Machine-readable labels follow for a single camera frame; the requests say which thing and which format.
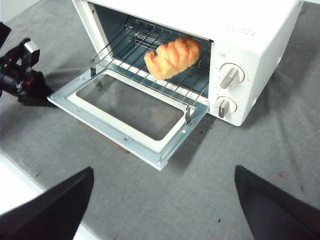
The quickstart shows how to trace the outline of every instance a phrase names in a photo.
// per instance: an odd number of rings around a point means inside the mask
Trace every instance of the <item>white toaster oven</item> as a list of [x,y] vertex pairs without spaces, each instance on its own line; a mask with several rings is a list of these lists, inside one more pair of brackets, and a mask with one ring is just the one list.
[[[48,99],[158,170],[205,114],[244,122],[303,3],[72,1],[97,54]],[[200,42],[198,61],[170,79],[154,78],[144,55],[185,35]]]

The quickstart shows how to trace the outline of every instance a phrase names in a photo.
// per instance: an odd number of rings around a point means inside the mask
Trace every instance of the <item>silver knob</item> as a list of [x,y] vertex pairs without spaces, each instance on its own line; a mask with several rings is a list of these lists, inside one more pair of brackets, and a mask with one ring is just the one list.
[[231,68],[229,73],[227,74],[227,76],[223,79],[223,81],[221,82],[220,84],[220,87],[222,89],[226,89],[230,84],[231,82],[236,78],[236,76],[239,74],[239,71],[238,69],[236,68]]
[[219,106],[219,117],[223,119],[228,111],[229,111],[229,101],[223,100]]

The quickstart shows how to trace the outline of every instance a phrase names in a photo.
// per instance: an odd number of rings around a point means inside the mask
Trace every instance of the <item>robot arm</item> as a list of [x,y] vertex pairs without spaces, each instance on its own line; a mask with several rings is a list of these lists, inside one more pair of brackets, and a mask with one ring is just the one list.
[[[10,32],[11,29],[0,22],[0,48]],[[0,57],[0,96],[5,91],[18,97],[18,101],[25,106],[54,107],[47,100],[53,91],[47,86],[44,75],[32,70],[39,56],[40,49],[30,38],[26,38]]]

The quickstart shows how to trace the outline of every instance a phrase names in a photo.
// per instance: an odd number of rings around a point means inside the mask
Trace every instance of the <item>bread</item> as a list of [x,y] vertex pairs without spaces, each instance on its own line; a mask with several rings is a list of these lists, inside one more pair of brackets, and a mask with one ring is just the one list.
[[200,43],[187,35],[175,41],[160,45],[154,51],[144,55],[149,73],[156,79],[170,79],[174,75],[192,66],[200,56]]

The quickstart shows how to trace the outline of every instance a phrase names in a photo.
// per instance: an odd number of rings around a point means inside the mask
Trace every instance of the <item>wire rack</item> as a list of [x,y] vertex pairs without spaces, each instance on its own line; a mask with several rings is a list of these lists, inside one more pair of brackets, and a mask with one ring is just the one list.
[[[144,55],[181,36],[185,34],[137,19],[133,26],[125,26],[117,33],[91,60],[91,76],[95,75],[98,64],[186,105],[206,101],[211,55],[209,40],[193,37],[201,44],[198,61],[172,78],[158,80],[148,72]],[[107,54],[99,58],[106,49]]]

